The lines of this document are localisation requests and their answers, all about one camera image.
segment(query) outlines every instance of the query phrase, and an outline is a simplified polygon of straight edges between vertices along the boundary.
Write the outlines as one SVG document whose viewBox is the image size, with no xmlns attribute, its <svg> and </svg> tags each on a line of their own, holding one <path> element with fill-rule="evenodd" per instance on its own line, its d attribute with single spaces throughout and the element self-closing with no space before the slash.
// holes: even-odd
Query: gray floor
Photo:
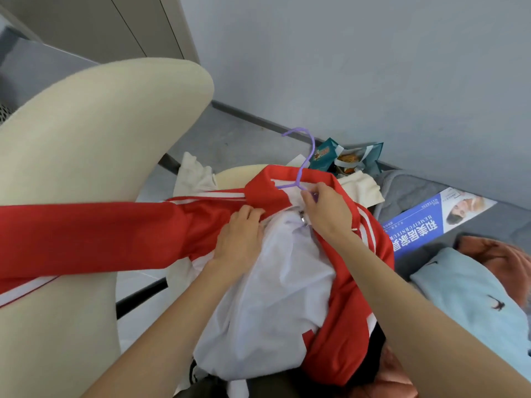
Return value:
<svg viewBox="0 0 531 398">
<path fill-rule="evenodd" d="M 169 150 L 178 161 L 184 152 L 197 156 L 215 172 L 235 166 L 271 163 L 286 164 L 298 154 L 309 153 L 310 146 L 240 120 L 208 107 L 197 123 Z M 137 201 L 155 202 L 171 197 L 175 175 L 155 167 Z M 166 270 L 127 271 L 118 274 L 116 299 L 149 285 L 166 275 Z M 166 291 L 136 308 L 118 321 L 122 350 L 127 349 L 171 303 Z"/>
</svg>

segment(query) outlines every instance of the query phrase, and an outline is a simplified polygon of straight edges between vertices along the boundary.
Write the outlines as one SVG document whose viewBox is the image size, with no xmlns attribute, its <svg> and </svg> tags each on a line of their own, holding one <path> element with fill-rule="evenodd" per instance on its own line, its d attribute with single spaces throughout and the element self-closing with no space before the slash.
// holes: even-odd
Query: chair backrest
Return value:
<svg viewBox="0 0 531 398">
<path fill-rule="evenodd" d="M 0 127 L 0 204 L 134 201 L 213 93 L 203 68 L 163 58 L 61 80 Z M 0 308 L 0 396 L 83 394 L 120 354 L 115 285 L 115 273 L 61 276 Z"/>
</svg>

